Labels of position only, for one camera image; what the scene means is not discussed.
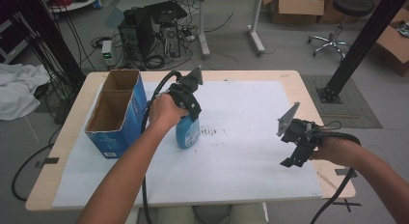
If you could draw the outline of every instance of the computer tower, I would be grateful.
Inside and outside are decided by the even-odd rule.
[[[177,33],[176,24],[161,25],[160,32],[163,37],[163,48],[165,57],[176,58],[180,57],[180,44]]]
[[[126,61],[145,61],[150,55],[154,33],[148,10],[136,8],[123,12],[124,19],[118,26]]]

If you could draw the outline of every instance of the table leg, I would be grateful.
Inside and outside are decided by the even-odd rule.
[[[247,25],[247,28],[249,29],[250,37],[252,38],[253,42],[256,45],[259,56],[261,56],[261,54],[265,52],[264,46],[262,45],[261,41],[259,40],[259,36],[256,33],[257,23],[259,21],[259,9],[261,8],[261,2],[262,2],[261,0],[256,1],[253,24]]]
[[[206,58],[210,55],[210,50],[208,50],[207,41],[205,39],[205,0],[200,1],[200,25],[199,25],[199,41],[202,46],[203,57]]]

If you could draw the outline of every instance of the white desk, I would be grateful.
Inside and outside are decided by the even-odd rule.
[[[157,82],[167,72],[142,72],[144,82]],[[41,170],[41,174],[28,198],[26,208],[28,210],[55,210],[52,204],[61,183],[62,174],[68,161],[68,156],[78,138],[79,130],[84,124],[86,115],[94,101],[99,85],[105,80],[107,72],[93,72],[88,75],[84,86],[79,93],[75,104],[68,115],[61,133],[51,151],[49,157],[58,157],[57,164],[46,164]],[[319,115],[316,112],[314,103],[311,100],[304,83],[298,74],[293,70],[242,70],[242,71],[204,71],[204,81],[233,80],[276,80],[280,81],[286,92],[290,103],[300,101],[302,109],[297,112],[298,119],[315,121],[322,125]],[[343,168],[328,161],[314,161],[314,169],[318,177],[319,185],[322,189],[322,197],[329,198],[336,191],[338,184],[343,177],[337,176],[335,169]],[[352,197],[355,189],[350,182],[341,194],[341,197]]]
[[[253,16],[253,22],[251,25],[247,25],[250,37],[252,38],[256,48],[258,50],[258,55],[261,56],[265,52],[265,48],[256,33],[257,24],[259,21],[259,10],[261,7],[262,0],[256,0],[255,13]],[[210,55],[210,50],[208,49],[207,40],[205,38],[205,0],[200,0],[200,25],[199,25],[199,41],[202,46],[203,57],[207,58]]]

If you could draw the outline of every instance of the black pole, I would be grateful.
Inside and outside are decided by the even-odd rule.
[[[406,0],[382,0],[319,97],[333,102]]]

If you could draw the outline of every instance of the hand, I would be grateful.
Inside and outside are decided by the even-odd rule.
[[[354,168],[367,150],[360,145],[346,139],[325,137],[322,146],[314,151],[310,159],[325,159],[335,164]]]
[[[186,109],[181,109],[175,105],[170,95],[162,94],[150,106],[150,123],[159,122],[161,125],[171,128],[177,125],[181,117],[188,114]]]

